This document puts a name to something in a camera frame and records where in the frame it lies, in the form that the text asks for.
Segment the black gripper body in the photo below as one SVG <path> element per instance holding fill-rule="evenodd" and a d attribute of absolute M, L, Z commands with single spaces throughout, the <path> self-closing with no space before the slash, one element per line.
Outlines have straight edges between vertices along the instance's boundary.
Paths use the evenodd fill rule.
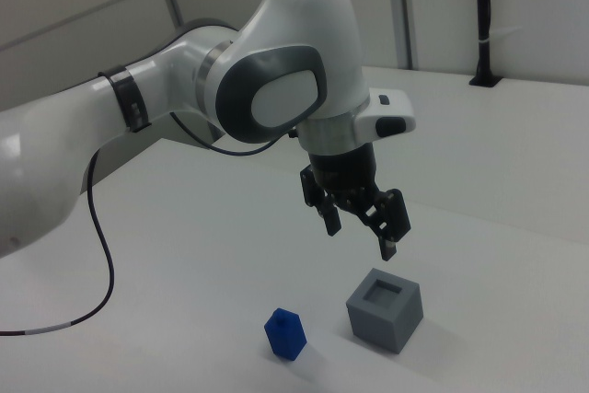
<path fill-rule="evenodd" d="M 372 143 L 344 154 L 309 154 L 306 168 L 306 204 L 317 206 L 330 195 L 343 210 L 365 214 L 375 202 L 376 162 Z"/>

